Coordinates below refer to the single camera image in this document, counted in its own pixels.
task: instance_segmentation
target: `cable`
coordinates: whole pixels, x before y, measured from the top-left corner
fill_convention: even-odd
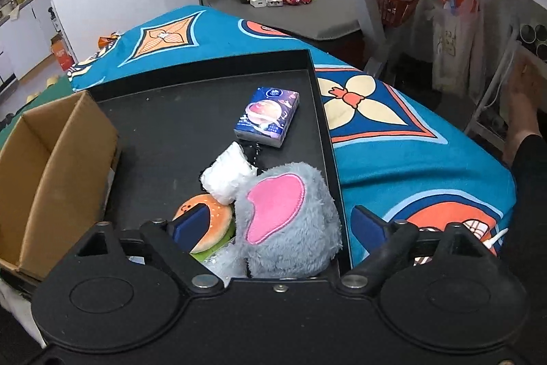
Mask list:
[[[514,45],[515,45],[515,47],[518,47],[520,45],[520,42],[516,41],[516,44],[514,44]],[[508,75],[511,73],[511,67],[512,67],[513,61],[515,61],[515,55],[516,55],[517,51],[518,51],[518,48],[515,48],[515,50],[513,50],[513,53],[511,55],[511,60],[509,61],[509,64],[507,66],[507,70],[503,74],[502,78],[499,80],[498,90],[496,91],[496,96],[494,96],[494,99],[488,105],[484,106],[483,110],[486,110],[489,107],[493,106],[494,103],[497,101],[498,96],[499,96],[499,92],[502,89],[502,85],[507,80]]]

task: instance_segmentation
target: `green cloth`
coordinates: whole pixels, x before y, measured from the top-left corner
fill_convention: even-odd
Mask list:
[[[34,109],[35,107],[38,107],[39,105],[49,103],[53,100],[58,100],[59,98],[64,98],[66,96],[69,96],[73,93],[72,86],[70,85],[70,82],[68,81],[68,78],[66,76],[63,76],[60,78],[55,84],[52,86],[49,86],[47,89],[45,89],[42,93],[40,93],[34,101],[32,101],[30,104],[27,104],[25,107],[23,107],[17,115],[13,118],[12,122],[7,125],[3,130],[0,131],[0,149],[4,146],[5,141],[7,140],[9,134],[12,132],[13,127],[15,126],[15,123],[19,120],[19,117],[23,112],[26,110]]]

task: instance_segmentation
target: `pink plush ear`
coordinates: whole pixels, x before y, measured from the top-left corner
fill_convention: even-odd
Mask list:
[[[300,177],[292,173],[266,178],[253,187],[247,194],[254,205],[247,241],[258,245],[288,225],[302,208],[305,191]]]

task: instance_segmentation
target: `person's foot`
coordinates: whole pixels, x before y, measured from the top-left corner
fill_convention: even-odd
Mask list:
[[[515,65],[509,77],[509,129],[503,150],[503,161],[509,166],[527,136],[541,135],[537,112],[543,84],[544,79],[526,59]]]

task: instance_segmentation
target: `gray plush toy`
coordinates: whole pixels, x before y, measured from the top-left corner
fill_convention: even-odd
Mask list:
[[[255,278],[321,272],[342,246],[340,219],[321,173],[306,163],[269,169],[239,188],[236,245]]]

